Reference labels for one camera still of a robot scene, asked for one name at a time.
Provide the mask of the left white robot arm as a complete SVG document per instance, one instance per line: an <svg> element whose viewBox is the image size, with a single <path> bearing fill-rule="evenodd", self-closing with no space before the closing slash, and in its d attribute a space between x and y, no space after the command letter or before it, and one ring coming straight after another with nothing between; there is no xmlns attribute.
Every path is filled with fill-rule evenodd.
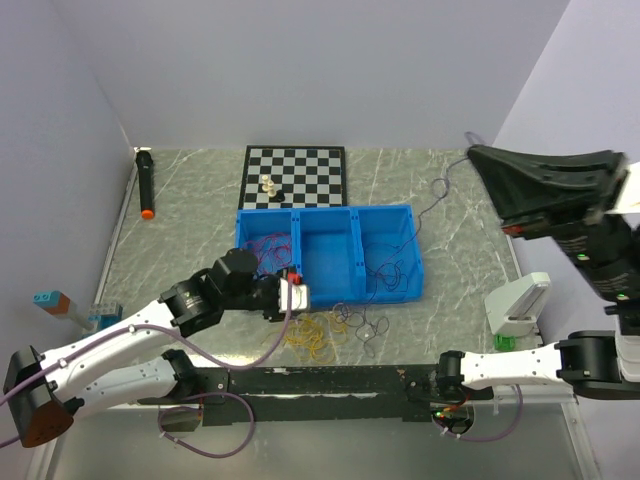
<svg viewBox="0 0 640 480"><path fill-rule="evenodd" d="M260 311L267 320L290 321L296 308L296 268L260 273L258 266L252 252L231 249L212 267L88 338L44 353L33 347L15 352L1 402L10 410L16 434L1 445L43 445L76 420L120 404L153 401L183 411L200 400L230 397L225 387L207 387L187 353L196 352L227 371L235 365L189 338L217 325L231 310Z"/></svg>

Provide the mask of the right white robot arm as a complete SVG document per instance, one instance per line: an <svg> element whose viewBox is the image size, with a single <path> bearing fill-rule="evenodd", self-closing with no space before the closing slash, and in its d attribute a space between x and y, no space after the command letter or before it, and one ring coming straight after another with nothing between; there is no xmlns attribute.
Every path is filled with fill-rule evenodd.
<svg viewBox="0 0 640 480"><path fill-rule="evenodd" d="M474 144L467 157L512 238L551 238L617 320L613 331L571 333L530 350L495 354L447 351L439 392L502 385L561 385L594 400L639 397L639 166L604 150L543 156Z"/></svg>

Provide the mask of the black microphone orange tip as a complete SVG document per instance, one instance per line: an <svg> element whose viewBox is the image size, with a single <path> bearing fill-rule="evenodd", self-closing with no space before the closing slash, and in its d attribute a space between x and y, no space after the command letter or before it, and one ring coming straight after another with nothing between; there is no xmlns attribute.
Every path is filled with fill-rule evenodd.
<svg viewBox="0 0 640 480"><path fill-rule="evenodd" d="M154 208L154 162L148 150L139 150L135 158L138 169L141 218L152 220Z"/></svg>

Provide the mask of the black and white chessboard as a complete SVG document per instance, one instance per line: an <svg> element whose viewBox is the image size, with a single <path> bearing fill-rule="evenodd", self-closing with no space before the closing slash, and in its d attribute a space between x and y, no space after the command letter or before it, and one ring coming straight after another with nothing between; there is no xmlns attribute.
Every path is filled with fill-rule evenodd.
<svg viewBox="0 0 640 480"><path fill-rule="evenodd" d="M281 203L262 191L268 175ZM342 207L348 204L343 146L249 145L240 187L240 210Z"/></svg>

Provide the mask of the blue three-compartment plastic bin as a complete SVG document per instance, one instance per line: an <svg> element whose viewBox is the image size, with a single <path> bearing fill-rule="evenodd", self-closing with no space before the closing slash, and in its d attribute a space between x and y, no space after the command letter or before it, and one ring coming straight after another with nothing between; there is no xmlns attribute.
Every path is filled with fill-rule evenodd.
<svg viewBox="0 0 640 480"><path fill-rule="evenodd" d="M256 255L261 274L295 268L315 309L422 296L424 267L408 205L240 210L235 244Z"/></svg>

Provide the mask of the white tape dispenser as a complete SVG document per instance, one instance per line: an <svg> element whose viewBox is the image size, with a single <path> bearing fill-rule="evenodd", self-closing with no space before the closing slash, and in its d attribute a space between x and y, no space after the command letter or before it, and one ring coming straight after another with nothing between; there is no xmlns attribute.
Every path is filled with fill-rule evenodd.
<svg viewBox="0 0 640 480"><path fill-rule="evenodd" d="M523 337L533 331L551 294L551 279L545 272L533 272L509 282L484 299L491 333Z"/></svg>

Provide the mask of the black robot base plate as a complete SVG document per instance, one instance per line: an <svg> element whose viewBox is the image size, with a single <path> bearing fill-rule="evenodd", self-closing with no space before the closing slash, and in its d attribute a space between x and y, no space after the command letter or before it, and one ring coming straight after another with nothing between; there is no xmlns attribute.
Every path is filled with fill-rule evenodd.
<svg viewBox="0 0 640 480"><path fill-rule="evenodd" d="M179 404L204 407L205 426L257 422L400 419L429 422L431 406L467 400L491 400L490 387L440 387L438 367L431 364L316 367L259 367L228 372L198 367L190 380L143 405Z"/></svg>

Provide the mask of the blue white lego structure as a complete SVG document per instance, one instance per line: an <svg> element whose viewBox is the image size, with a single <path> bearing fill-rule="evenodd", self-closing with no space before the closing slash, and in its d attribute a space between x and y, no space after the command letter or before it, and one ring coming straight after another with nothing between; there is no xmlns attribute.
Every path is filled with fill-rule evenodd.
<svg viewBox="0 0 640 480"><path fill-rule="evenodd" d="M87 324L82 327L83 334L89 336L109 328L120 322L122 315L123 307L118 302L94 303L85 317Z"/></svg>

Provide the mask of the blue and brown toy block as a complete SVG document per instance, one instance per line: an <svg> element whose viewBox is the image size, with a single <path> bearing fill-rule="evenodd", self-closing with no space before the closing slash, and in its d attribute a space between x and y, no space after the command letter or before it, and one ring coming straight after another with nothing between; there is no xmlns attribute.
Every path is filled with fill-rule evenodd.
<svg viewBox="0 0 640 480"><path fill-rule="evenodd" d="M52 316L66 316L70 308L70 299L58 290L37 292L33 303Z"/></svg>

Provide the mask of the green toy piece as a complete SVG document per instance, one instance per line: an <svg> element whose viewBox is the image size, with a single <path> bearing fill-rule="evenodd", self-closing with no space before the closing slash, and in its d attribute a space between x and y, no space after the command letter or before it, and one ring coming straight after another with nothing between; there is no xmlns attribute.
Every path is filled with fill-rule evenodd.
<svg viewBox="0 0 640 480"><path fill-rule="evenodd" d="M511 352L516 349L517 340L514 336L502 334L494 335L494 348L498 352Z"/></svg>

